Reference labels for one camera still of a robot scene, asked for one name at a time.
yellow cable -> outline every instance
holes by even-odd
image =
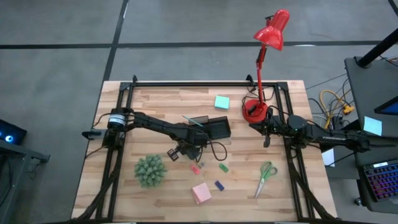
[[[321,101],[321,104],[322,104],[322,106],[323,106],[323,109],[326,111],[326,116],[330,116],[330,114],[328,113],[328,108],[325,106],[325,104],[323,103],[323,94],[324,93],[331,93],[331,94],[333,94],[333,96],[335,96],[336,97],[336,99],[338,100],[338,101],[340,101],[341,102],[341,104],[343,104],[344,105],[344,102],[343,102],[343,100],[341,100],[341,98],[339,98],[338,97],[338,95],[334,92],[334,91],[331,91],[331,90],[322,90],[320,93],[319,93],[319,100]]]
[[[351,89],[349,89],[349,90],[347,90],[347,92],[343,93],[343,96],[341,96],[340,98],[338,98],[339,101],[341,101],[341,99],[342,99],[347,93],[349,93],[350,91],[351,91]],[[337,108],[337,105],[338,105],[338,103],[337,103],[336,106],[333,108],[333,110],[330,111],[330,115],[328,115],[328,119],[327,119],[327,121],[326,121],[325,128],[328,128],[328,127],[329,127],[330,120],[331,120],[331,118],[332,118],[332,116],[333,116],[333,112],[334,112],[335,109]]]

artificial plant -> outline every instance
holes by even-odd
[[[147,155],[140,158],[134,169],[135,178],[141,183],[141,187],[149,188],[158,186],[167,172],[160,155]]]

rgb keyboard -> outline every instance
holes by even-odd
[[[378,202],[398,197],[398,160],[364,166],[373,199]]]

wooden table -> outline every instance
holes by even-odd
[[[116,105],[120,82],[105,82],[99,99],[96,119],[109,113]],[[294,113],[312,119],[303,81],[288,81]],[[296,214],[292,199],[290,178],[285,149],[281,137],[272,136],[271,145],[263,148],[264,137],[248,126],[241,113],[242,97],[246,87],[145,87],[134,88],[132,108],[171,123],[187,122],[188,117],[208,115],[209,118],[228,116],[231,137],[222,139],[228,150],[223,164],[229,167],[224,173],[210,148],[203,153],[205,166],[200,175],[190,170],[193,164],[186,156],[172,162],[167,151],[177,143],[168,136],[146,129],[134,129],[127,134],[123,164],[119,179],[114,221],[126,222],[249,222],[249,221],[294,221]],[[272,90],[266,89],[270,97]],[[214,107],[216,95],[230,98],[228,110]],[[276,105],[275,97],[267,101]],[[96,128],[105,128],[104,117]],[[102,140],[94,140],[88,152],[100,147]],[[218,157],[224,156],[221,146],[215,145]],[[134,165],[146,154],[160,154],[168,172],[160,187],[142,189],[134,178]],[[92,154],[86,159],[76,196],[72,217],[79,216],[98,193],[103,176],[106,150]],[[303,158],[311,191],[332,215],[336,215],[328,178],[319,149],[307,147]],[[278,174],[271,177],[257,199],[254,198],[260,166],[272,161]],[[220,181],[225,190],[220,192],[214,182]],[[197,205],[191,188],[206,182],[212,199]],[[300,193],[303,211],[306,207]],[[107,201],[104,216],[108,211]]]

floor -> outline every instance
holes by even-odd
[[[92,124],[103,80],[130,80],[133,74],[139,80],[242,80],[256,73],[259,47],[253,33],[265,16],[286,8],[285,47],[267,53],[263,78],[304,80],[308,97],[318,99],[321,90],[336,91],[346,80],[345,75],[332,79],[345,73],[345,58],[365,54],[397,28],[391,3],[0,1],[0,118],[28,130],[26,146],[51,154],[34,180],[26,178],[13,223],[70,218],[87,146],[80,133]],[[384,54],[395,55],[398,46]],[[317,105],[312,111],[319,112]],[[354,113],[348,119],[354,120]],[[353,180],[330,179],[330,185],[344,220],[398,218],[353,205],[358,196]]]

